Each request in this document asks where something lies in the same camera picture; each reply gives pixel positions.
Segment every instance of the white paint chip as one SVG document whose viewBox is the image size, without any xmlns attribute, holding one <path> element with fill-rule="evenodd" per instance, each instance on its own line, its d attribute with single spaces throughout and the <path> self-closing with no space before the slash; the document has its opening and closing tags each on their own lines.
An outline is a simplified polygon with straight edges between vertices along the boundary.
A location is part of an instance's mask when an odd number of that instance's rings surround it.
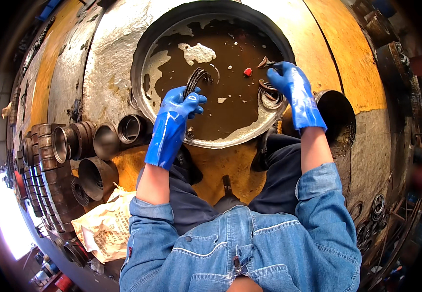
<svg viewBox="0 0 422 292">
<path fill-rule="evenodd" d="M 179 49 L 183 51 L 183 58 L 187 61 L 187 64 L 193 66 L 193 60 L 198 63 L 207 63 L 216 59 L 216 53 L 214 50 L 197 43 L 196 46 L 190 46 L 190 44 L 179 44 Z"/>
</svg>

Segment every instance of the worn metal surface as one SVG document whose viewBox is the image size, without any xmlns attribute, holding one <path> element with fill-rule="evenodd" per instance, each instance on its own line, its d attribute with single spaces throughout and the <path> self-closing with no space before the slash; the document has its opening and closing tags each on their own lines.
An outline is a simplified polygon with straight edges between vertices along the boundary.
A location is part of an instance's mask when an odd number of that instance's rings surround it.
<svg viewBox="0 0 422 292">
<path fill-rule="evenodd" d="M 49 93 L 49 123 L 69 124 L 81 120 L 83 75 L 92 37 L 103 14 L 93 5 L 68 32 L 60 49 Z"/>
<path fill-rule="evenodd" d="M 21 80 L 21 91 L 18 98 L 18 101 L 21 100 L 23 94 L 26 93 L 26 105 L 18 107 L 18 115 L 16 119 L 16 135 L 13 138 L 13 146 L 15 149 L 19 147 L 19 132 L 22 132 L 24 136 L 31 125 L 31 108 L 33 105 L 33 97 L 34 97 L 34 89 L 36 85 L 36 78 L 39 72 L 39 65 L 42 59 L 42 55 L 46 49 L 46 45 L 48 40 L 50 39 L 50 34 L 46 36 L 44 42 L 42 43 L 41 47 L 39 48 L 37 54 L 34 56 L 33 61 L 29 64 L 29 68 L 26 71 L 23 80 Z"/>
</svg>

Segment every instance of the cylindrical metal part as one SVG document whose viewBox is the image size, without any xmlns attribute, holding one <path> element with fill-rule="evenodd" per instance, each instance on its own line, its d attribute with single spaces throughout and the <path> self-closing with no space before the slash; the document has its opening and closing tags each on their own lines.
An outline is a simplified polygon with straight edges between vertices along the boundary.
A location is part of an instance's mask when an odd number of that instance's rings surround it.
<svg viewBox="0 0 422 292">
<path fill-rule="evenodd" d="M 127 114 L 117 125 L 117 135 L 122 143 L 132 144 L 144 135 L 145 120 L 137 114 Z"/>
<path fill-rule="evenodd" d="M 54 149 L 55 158 L 59 163 L 71 159 L 73 155 L 78 153 L 78 136 L 70 127 L 56 127 L 52 134 L 52 148 Z"/>
<path fill-rule="evenodd" d="M 95 201 L 110 196 L 119 183 L 119 172 L 112 161 L 91 157 L 80 162 L 78 167 L 80 184 L 86 194 Z"/>
<path fill-rule="evenodd" d="M 94 151 L 102 160 L 111 160 L 120 151 L 117 127 L 112 122 L 102 123 L 94 134 Z"/>
<path fill-rule="evenodd" d="M 78 238 L 73 238 L 63 245 L 65 257 L 79 267 L 84 267 L 93 258 L 92 253 L 88 253 Z"/>
</svg>

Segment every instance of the red plastic piece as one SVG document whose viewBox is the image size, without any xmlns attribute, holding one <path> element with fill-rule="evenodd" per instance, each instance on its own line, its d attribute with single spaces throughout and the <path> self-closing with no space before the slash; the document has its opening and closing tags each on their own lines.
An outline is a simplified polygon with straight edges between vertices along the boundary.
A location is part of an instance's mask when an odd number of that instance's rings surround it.
<svg viewBox="0 0 422 292">
<path fill-rule="evenodd" d="M 62 292 L 66 292 L 66 291 L 68 291 L 68 289 L 70 289 L 71 286 L 73 286 L 73 282 L 71 281 L 71 279 L 69 277 L 67 277 L 67 275 L 63 274 L 57 280 L 57 282 L 55 283 L 55 285 L 60 290 L 62 290 Z"/>
<path fill-rule="evenodd" d="M 250 68 L 246 68 L 245 70 L 243 70 L 243 73 L 245 75 L 247 75 L 248 77 L 250 77 L 252 75 L 253 71 Z"/>
</svg>

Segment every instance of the metal pipe fitting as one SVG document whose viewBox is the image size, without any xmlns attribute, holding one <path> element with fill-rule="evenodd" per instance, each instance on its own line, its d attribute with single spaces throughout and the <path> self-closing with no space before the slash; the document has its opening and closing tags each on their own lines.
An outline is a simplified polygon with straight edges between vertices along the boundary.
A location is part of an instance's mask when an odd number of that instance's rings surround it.
<svg viewBox="0 0 422 292">
<path fill-rule="evenodd" d="M 112 122 L 102 123 L 94 134 L 94 151 L 102 160 L 111 160 L 120 151 L 117 127 Z"/>
<path fill-rule="evenodd" d="M 52 148 L 59 163 L 71 159 L 72 155 L 78 153 L 78 137 L 70 127 L 56 127 L 52 133 Z"/>
<path fill-rule="evenodd" d="M 91 157 L 80 162 L 78 168 L 80 184 L 94 201 L 108 197 L 119 183 L 119 172 L 112 161 Z"/>
<path fill-rule="evenodd" d="M 117 126 L 117 135 L 122 143 L 128 145 L 143 137 L 145 120 L 137 114 L 127 114 L 121 118 Z"/>
</svg>

